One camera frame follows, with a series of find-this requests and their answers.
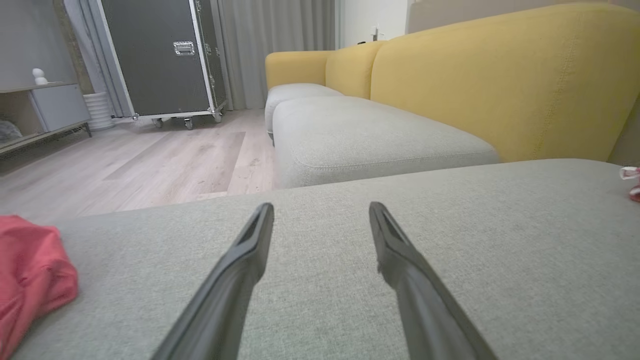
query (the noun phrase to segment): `black road case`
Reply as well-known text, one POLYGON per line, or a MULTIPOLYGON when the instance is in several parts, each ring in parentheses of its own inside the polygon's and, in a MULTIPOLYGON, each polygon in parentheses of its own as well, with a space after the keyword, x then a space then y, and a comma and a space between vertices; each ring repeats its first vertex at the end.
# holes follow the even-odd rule
POLYGON ((212 115, 227 103, 211 4, 203 0, 97 0, 133 119, 212 115))

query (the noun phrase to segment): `red fabric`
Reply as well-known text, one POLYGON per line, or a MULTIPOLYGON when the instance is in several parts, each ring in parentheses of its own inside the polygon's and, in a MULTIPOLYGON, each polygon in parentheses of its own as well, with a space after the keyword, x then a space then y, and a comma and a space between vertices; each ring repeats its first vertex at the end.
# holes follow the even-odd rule
POLYGON ((0 217, 0 360, 9 358, 35 318, 76 297, 77 278, 58 229, 0 217))

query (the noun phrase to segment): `cabinet leg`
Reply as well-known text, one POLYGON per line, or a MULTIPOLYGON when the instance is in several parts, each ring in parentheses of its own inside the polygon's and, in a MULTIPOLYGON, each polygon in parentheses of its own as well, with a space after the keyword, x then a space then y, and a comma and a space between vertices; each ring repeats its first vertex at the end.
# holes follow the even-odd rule
POLYGON ((84 123, 84 130, 86 131, 86 133, 89 135, 90 138, 93 138, 93 135, 91 134, 91 129, 89 129, 89 123, 88 122, 84 123))

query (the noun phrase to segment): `metal latch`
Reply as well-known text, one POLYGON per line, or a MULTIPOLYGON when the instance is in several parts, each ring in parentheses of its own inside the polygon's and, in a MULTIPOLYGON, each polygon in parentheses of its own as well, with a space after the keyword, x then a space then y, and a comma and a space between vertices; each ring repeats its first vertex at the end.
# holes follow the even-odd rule
POLYGON ((193 41, 174 41, 173 50, 177 56, 190 56, 196 53, 193 41))

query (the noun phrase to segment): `white figurine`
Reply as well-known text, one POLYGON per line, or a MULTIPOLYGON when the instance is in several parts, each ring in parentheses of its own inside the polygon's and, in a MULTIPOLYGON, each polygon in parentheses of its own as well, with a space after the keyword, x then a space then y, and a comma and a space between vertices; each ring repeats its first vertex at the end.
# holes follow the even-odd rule
POLYGON ((47 78, 44 77, 44 71, 42 71, 42 69, 35 68, 31 73, 33 77, 36 78, 36 85, 46 85, 49 83, 47 78))

